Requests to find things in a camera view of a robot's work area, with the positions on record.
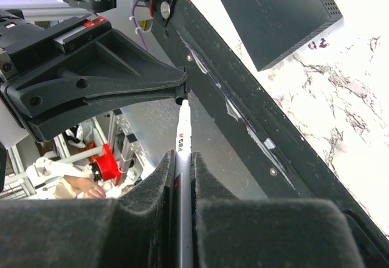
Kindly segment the white black whiteboard marker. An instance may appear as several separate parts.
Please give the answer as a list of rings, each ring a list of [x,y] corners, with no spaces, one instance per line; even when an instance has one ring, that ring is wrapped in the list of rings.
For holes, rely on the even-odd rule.
[[[191,210],[191,109],[183,100],[176,131],[174,189],[176,191],[176,266],[193,267]]]

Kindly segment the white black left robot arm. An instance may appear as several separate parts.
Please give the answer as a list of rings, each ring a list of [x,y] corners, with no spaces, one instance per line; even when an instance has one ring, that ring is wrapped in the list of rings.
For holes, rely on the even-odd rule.
[[[20,10],[1,11],[1,100],[37,142],[131,104],[187,98],[187,74],[114,29],[103,12],[119,0],[63,0],[85,9],[47,29]],[[167,24],[176,0],[142,0]]]

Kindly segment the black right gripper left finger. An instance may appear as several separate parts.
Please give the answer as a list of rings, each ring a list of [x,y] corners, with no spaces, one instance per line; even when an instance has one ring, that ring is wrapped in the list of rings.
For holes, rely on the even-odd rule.
[[[168,267],[174,153],[118,199],[1,202],[2,267]]]

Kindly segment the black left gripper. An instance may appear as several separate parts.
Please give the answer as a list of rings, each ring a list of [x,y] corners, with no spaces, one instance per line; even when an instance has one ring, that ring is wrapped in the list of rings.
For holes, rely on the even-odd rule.
[[[1,10],[1,80],[12,78],[1,93],[37,141],[104,112],[174,99],[175,90],[160,89],[186,82],[185,72],[111,29],[91,13],[44,29],[21,10]]]

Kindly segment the black marker cap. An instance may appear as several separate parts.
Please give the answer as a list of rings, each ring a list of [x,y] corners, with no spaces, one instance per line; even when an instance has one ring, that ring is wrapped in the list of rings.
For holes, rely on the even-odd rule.
[[[182,102],[188,99],[188,95],[191,91],[191,87],[190,87],[190,78],[187,72],[187,66],[180,66],[178,67],[178,69],[181,70],[186,76],[184,83],[175,89],[175,96],[174,96],[175,103],[181,106]]]

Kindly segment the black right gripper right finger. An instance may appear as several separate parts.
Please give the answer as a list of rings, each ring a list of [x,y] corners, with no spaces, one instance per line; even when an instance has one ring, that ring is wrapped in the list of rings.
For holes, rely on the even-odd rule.
[[[194,153],[199,267],[362,267],[346,218],[323,199],[238,199]]]

